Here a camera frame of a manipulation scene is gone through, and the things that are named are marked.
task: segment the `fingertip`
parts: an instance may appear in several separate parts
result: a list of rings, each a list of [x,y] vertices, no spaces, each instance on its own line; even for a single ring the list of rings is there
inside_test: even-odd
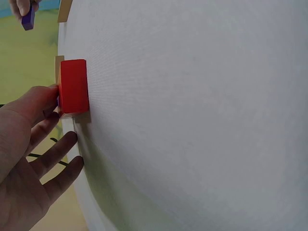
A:
[[[74,161],[74,164],[78,164],[78,165],[81,165],[81,166],[84,166],[85,162],[83,160],[83,157],[78,155],[76,156],[71,162]]]
[[[38,2],[33,2],[32,3],[32,7],[33,7],[35,12],[38,11],[39,10],[39,3]]]
[[[74,131],[67,132],[66,136],[69,136],[70,138],[76,139],[76,141],[78,140],[78,136]]]
[[[30,1],[29,0],[17,0],[17,6],[21,16],[25,16],[30,10]]]
[[[59,114],[57,112],[52,112],[48,119],[56,119],[56,120],[59,120]]]

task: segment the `purple block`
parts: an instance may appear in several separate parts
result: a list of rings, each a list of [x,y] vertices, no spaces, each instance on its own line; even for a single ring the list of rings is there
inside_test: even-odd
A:
[[[30,10],[29,12],[23,16],[21,20],[21,24],[23,25],[25,30],[32,30],[34,27],[34,8],[32,7],[32,4],[30,4]]]

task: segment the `finger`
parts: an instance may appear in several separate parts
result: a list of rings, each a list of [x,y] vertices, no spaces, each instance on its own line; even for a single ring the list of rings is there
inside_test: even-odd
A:
[[[17,6],[16,0],[10,0],[10,8],[11,8],[13,15],[15,15],[16,19],[18,21],[21,21],[21,14],[19,12],[19,8]]]
[[[52,204],[76,180],[83,165],[83,158],[81,156],[76,156],[58,176],[44,184],[44,188]]]
[[[58,86],[32,87],[18,100],[6,104],[3,110],[10,110],[25,118],[31,126],[45,118],[44,110],[53,108],[57,104]]]
[[[29,0],[16,0],[21,16],[25,16],[30,10]]]
[[[53,112],[47,119],[36,124],[31,130],[31,137],[28,148],[25,152],[27,156],[43,139],[52,131],[59,122],[59,115]]]
[[[33,9],[34,9],[34,11],[36,12],[36,11],[38,11],[39,10],[39,2],[33,2],[32,3],[32,7],[33,7]]]
[[[38,178],[41,178],[52,169],[68,153],[76,142],[76,133],[72,131],[68,132],[44,155],[30,162],[30,165],[36,172]]]

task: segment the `yellow-green background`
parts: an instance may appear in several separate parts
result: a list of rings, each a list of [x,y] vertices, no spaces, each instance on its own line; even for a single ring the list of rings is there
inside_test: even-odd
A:
[[[58,10],[37,12],[35,28],[31,31],[24,31],[13,16],[0,18],[0,104],[15,100],[32,86],[48,86],[54,83],[54,57],[57,55],[58,41],[57,16]],[[59,126],[33,152],[44,153],[54,144],[49,138],[60,138],[60,135]],[[57,165],[42,182],[51,179],[62,169],[62,166]],[[87,230],[72,187],[32,230]]]

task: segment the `wooden edge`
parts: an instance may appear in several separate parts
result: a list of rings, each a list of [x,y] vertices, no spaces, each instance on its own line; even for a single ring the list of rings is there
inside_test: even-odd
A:
[[[61,0],[58,14],[58,23],[66,23],[73,0]]]
[[[59,80],[59,70],[60,70],[60,62],[64,60],[64,55],[57,55],[54,58],[54,69],[55,69],[55,83],[58,84]]]

